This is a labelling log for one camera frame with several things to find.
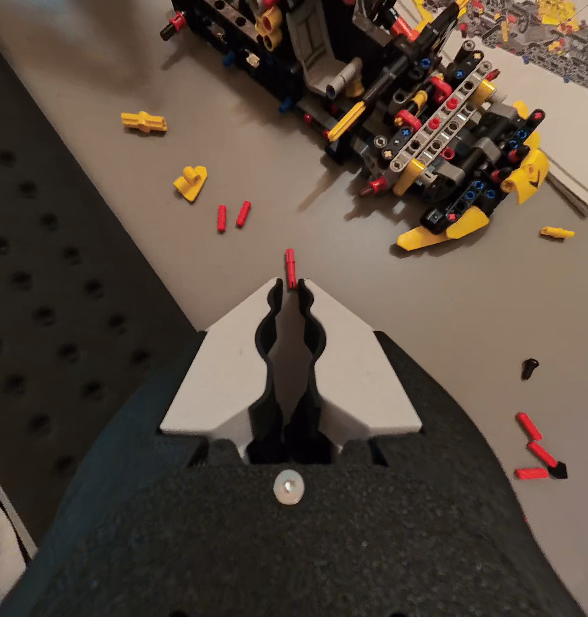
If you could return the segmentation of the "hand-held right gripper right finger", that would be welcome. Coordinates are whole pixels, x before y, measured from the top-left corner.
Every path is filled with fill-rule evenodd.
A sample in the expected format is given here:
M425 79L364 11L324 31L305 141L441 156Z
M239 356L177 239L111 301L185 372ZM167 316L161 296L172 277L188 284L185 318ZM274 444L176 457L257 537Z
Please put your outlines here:
M286 426L290 456L334 459L350 441L418 433L421 419L375 330L310 279L299 280L298 301L311 360Z

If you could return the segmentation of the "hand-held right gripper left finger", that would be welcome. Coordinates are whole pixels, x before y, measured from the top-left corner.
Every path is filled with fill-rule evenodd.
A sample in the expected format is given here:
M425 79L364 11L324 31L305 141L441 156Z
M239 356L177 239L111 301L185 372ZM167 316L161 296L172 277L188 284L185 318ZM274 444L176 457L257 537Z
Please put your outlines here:
M243 459L281 456L283 412L270 351L282 299L282 279L269 279L205 330L160 432L227 439Z

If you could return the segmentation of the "yellow black lego car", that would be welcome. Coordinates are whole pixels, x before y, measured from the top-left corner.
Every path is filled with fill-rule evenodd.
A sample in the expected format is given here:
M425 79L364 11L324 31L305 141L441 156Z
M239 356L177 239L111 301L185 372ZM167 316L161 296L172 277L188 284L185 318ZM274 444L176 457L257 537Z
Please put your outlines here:
M542 109L504 103L475 43L443 49L469 1L410 27L395 1L172 1L160 36L189 29L323 133L326 153L357 158L360 197L413 191L427 210L397 245L413 251L489 224L511 193L545 181Z

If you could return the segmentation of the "scattered small lego pins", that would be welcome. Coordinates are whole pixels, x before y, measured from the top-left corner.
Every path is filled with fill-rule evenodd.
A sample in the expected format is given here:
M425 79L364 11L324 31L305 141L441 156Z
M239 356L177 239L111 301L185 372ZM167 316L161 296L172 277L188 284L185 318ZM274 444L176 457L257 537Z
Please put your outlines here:
M538 481L548 478L567 480L566 464L552 456L542 445L543 435L529 414L519 412L515 419L528 437L527 449L540 465L538 467L517 468L514 470L514 477L520 481Z

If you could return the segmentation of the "yellow wedge lego connector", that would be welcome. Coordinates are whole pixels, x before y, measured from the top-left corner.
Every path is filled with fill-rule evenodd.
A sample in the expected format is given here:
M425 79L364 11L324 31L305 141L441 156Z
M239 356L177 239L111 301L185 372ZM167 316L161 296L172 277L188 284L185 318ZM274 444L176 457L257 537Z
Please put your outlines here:
M173 182L176 191L189 203L195 202L207 180L205 166L186 166L182 174Z

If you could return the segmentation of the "yellow lego axle connector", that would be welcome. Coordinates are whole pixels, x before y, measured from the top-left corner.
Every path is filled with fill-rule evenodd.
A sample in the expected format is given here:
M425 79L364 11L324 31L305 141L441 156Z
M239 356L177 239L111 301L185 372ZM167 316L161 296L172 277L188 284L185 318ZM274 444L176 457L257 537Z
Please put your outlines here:
M167 121L164 117L151 115L144 111L137 113L122 112L120 119L123 127L140 131L144 134L154 132L166 133L168 130Z

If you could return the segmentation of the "lego instruction booklet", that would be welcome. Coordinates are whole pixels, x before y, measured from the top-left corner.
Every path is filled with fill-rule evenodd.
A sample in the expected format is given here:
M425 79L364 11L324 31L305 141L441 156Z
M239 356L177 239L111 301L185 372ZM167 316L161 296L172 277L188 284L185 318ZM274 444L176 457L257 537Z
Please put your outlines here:
M471 40L507 103L543 109L548 181L588 217L588 1L468 1L444 47Z

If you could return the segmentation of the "black perforated mat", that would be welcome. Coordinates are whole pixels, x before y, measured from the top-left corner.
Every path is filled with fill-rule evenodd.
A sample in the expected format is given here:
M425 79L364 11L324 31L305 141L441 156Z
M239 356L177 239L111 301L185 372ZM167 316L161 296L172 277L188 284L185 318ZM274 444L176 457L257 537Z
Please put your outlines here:
M200 339L0 52L0 485L36 546L119 408Z

